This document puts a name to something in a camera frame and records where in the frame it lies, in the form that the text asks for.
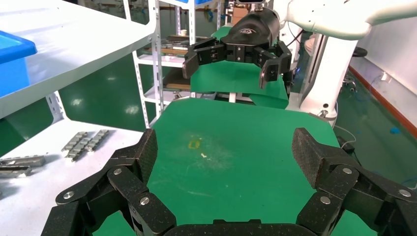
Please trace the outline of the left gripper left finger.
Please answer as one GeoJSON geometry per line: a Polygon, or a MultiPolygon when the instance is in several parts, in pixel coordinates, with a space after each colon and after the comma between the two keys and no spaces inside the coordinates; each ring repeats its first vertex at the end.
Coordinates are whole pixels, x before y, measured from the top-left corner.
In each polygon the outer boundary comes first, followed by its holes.
{"type": "Polygon", "coordinates": [[[57,195],[42,235],[90,236],[116,212],[138,236],[166,234],[176,218],[147,186],[157,151],[153,129],[138,143],[117,149],[101,170],[57,195]]]}

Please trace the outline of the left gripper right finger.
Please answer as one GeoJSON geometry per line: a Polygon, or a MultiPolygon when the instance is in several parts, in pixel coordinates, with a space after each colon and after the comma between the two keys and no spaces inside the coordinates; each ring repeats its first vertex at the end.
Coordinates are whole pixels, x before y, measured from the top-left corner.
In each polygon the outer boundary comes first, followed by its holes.
{"type": "Polygon", "coordinates": [[[380,236],[416,235],[415,192],[365,169],[343,149],[317,142],[305,128],[295,129],[292,152],[315,189],[297,216],[298,225],[328,236],[349,211],[380,236]]]}

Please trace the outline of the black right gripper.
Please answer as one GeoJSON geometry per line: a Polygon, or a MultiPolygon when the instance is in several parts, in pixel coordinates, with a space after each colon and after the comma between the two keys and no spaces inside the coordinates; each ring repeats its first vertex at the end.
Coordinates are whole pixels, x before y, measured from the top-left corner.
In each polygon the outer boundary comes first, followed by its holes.
{"type": "Polygon", "coordinates": [[[285,89],[289,89],[293,80],[290,69],[292,53],[283,41],[272,46],[279,30],[279,16],[274,10],[251,11],[221,41],[210,37],[190,45],[182,64],[183,77],[190,79],[200,65],[223,60],[253,63],[261,68],[261,89],[268,82],[277,81],[279,76],[282,76],[285,89]]]}

